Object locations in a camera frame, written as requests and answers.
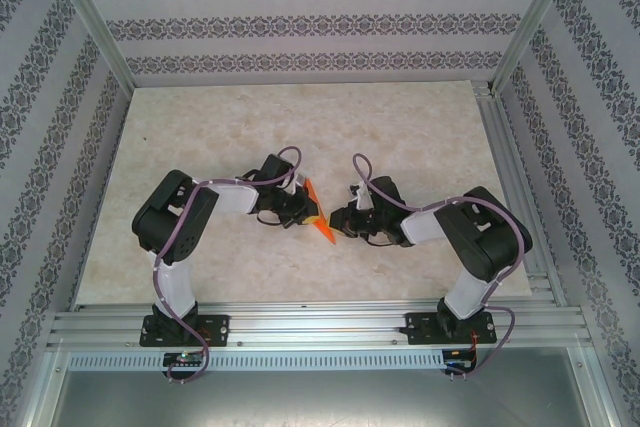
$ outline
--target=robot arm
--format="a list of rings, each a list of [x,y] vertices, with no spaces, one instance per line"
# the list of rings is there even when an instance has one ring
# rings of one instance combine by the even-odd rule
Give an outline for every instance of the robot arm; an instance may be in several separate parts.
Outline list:
[[[153,306],[154,321],[151,337],[163,342],[184,345],[189,333],[167,310],[192,328],[197,324],[197,302],[191,288],[188,257],[192,254],[212,213],[259,214],[269,210],[279,223],[289,228],[317,217],[318,205],[305,187],[305,178],[293,173],[294,166],[276,155],[269,155],[259,170],[248,172],[237,182],[212,183],[201,188],[186,212],[182,227],[158,265],[158,285],[162,299]],[[277,183],[267,182],[283,178]],[[132,230],[140,246],[149,252],[152,263],[164,249],[180,219],[179,211],[200,182],[187,174],[173,170],[158,185],[133,219]]]
[[[389,177],[371,183],[400,204],[398,189]],[[438,324],[449,338],[456,337],[462,324],[484,307],[502,274],[518,257],[518,241],[507,221],[494,211],[471,202],[438,206],[430,211],[410,213],[367,188],[364,182],[351,189],[355,198],[333,212],[330,226],[347,237],[369,238],[380,232],[391,245],[411,247],[433,239],[446,238],[458,255],[463,269],[453,288],[438,305]],[[504,211],[524,239],[524,251],[532,247],[527,229],[484,187],[464,194],[488,202]]]

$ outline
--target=striped wallpaper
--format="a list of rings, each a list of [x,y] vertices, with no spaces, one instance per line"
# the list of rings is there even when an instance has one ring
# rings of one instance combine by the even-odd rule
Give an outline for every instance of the striped wallpaper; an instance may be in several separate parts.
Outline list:
[[[94,0],[140,86],[490,80],[531,0]]]
[[[9,426],[50,315],[74,295],[128,101],[70,0],[0,0],[0,59],[0,426]]]
[[[502,92],[558,271],[640,425],[640,0],[554,0]]]

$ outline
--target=aluminum frame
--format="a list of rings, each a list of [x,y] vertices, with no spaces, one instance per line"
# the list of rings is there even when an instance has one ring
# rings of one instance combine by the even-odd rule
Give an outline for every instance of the aluminum frame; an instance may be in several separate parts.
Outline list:
[[[532,0],[527,8],[527,12],[522,17],[522,21],[515,34],[511,38],[505,53],[502,55],[493,79],[491,80],[492,92],[499,93],[509,82],[509,77],[513,69],[520,61],[520,57],[533,37],[533,33],[538,28],[542,17],[553,0]]]
[[[93,0],[71,1],[91,34],[91,37],[100,49],[100,52],[106,59],[107,64],[109,64],[111,71],[116,79],[118,79],[122,91],[127,96],[127,99],[131,100],[133,91],[137,87],[135,78],[124,55],[120,52],[113,35],[111,35],[109,27],[107,27],[107,24],[100,15],[98,7],[96,7]]]
[[[593,426],[617,427],[620,420],[586,320],[580,307],[567,306],[522,165],[514,155],[516,150],[501,105],[492,97],[486,84],[474,84],[474,92],[507,204],[529,226],[535,242],[525,265],[532,297],[498,298],[491,302],[492,305],[508,306],[517,315],[516,327],[505,347],[566,348],[589,422]],[[435,311],[436,305],[435,300],[216,303],[200,304],[199,310],[203,314],[230,316],[228,346],[215,348],[216,353],[232,356],[246,352],[280,352],[308,356],[314,352],[373,352],[402,356],[403,353],[416,352],[416,346],[410,346],[406,336],[398,331],[405,326],[404,315],[407,312]],[[119,359],[133,359],[141,352],[179,350],[140,347],[142,318],[149,313],[149,306],[139,304],[79,305],[73,312],[57,313],[21,425],[50,424],[65,373],[76,354],[91,357],[108,352],[116,354]],[[498,338],[502,338],[510,318],[502,312],[493,315],[496,333]],[[427,352],[464,347],[468,345],[421,346]],[[480,345],[479,348],[484,350],[492,346]],[[131,370],[135,371],[136,363],[131,362],[131,365]],[[120,371],[122,368],[122,364],[117,367]],[[424,367],[417,363],[415,368]]]

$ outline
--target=metal floor panel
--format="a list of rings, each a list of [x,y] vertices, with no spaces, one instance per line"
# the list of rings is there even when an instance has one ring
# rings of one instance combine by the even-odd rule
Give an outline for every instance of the metal floor panel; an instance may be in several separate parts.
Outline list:
[[[588,425],[565,349],[510,349],[481,376],[438,371],[68,372],[53,425],[153,427],[579,427]]]

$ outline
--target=enclosure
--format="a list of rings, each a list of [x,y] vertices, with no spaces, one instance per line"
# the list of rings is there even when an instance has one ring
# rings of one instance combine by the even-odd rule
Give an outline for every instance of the enclosure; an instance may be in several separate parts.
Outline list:
[[[0,425],[640,425],[639,32],[640,0],[1,0]],[[462,269],[444,239],[213,216],[226,346],[167,384],[134,214],[290,144],[327,214],[363,152],[409,205],[483,185],[526,226],[490,367],[403,332]]]

